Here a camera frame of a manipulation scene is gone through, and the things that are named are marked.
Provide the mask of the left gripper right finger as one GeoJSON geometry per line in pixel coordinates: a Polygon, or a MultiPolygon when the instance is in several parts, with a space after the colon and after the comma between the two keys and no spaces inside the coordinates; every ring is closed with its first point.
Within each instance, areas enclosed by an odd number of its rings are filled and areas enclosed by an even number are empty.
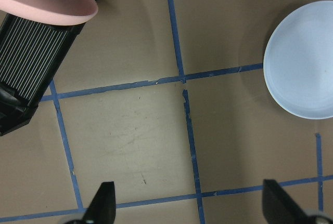
{"type": "Polygon", "coordinates": [[[312,217],[273,179],[263,180],[262,212],[267,223],[312,223],[312,217]]]}

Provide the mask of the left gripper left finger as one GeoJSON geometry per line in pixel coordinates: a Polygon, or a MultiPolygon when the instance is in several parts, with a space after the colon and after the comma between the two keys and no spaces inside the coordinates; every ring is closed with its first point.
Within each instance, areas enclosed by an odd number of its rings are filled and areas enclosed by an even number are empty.
{"type": "Polygon", "coordinates": [[[114,182],[103,182],[84,216],[83,223],[112,224],[116,218],[116,194],[114,182]]]}

